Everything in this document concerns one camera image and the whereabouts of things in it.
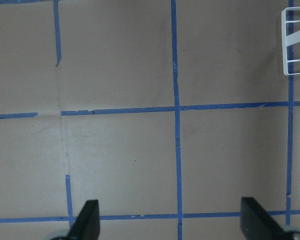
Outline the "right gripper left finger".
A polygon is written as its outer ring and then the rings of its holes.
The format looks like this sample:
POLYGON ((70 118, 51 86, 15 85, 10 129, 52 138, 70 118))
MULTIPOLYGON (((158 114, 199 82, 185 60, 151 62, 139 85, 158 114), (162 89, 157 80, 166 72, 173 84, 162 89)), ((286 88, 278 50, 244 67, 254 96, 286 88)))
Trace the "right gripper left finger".
POLYGON ((101 232, 99 201, 87 200, 67 234, 68 240, 97 240, 101 232))

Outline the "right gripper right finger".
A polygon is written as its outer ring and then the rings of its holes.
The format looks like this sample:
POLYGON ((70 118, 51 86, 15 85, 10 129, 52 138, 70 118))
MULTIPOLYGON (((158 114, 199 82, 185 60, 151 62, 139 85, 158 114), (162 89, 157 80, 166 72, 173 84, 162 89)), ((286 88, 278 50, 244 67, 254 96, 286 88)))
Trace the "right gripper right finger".
POLYGON ((246 240, 289 239, 289 234, 253 197, 241 198, 240 229, 246 240))

